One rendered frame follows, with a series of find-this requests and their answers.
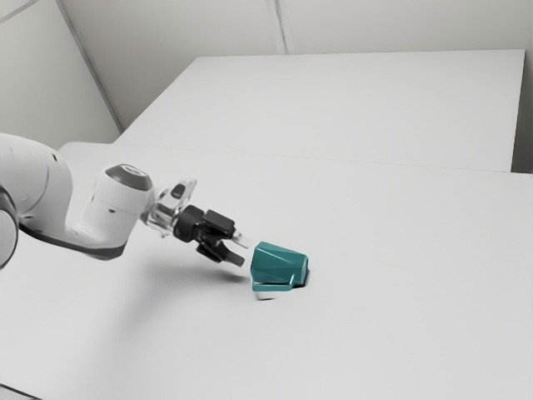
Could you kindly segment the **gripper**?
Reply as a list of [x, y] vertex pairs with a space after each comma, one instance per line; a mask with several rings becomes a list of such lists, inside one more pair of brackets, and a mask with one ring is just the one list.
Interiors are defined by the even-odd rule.
[[235, 222], [211, 209], [204, 213], [190, 205], [177, 216], [173, 236], [184, 243], [197, 242], [196, 251], [215, 263], [226, 262], [241, 267], [245, 258], [231, 251], [223, 241], [231, 240], [249, 248], [252, 240], [236, 228]]

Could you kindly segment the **teal faceted mug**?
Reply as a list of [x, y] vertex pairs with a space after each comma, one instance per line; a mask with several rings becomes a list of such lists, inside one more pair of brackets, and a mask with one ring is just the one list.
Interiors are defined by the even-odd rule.
[[255, 293], [288, 292], [304, 288], [309, 278], [306, 254], [259, 242], [254, 248], [250, 275]]

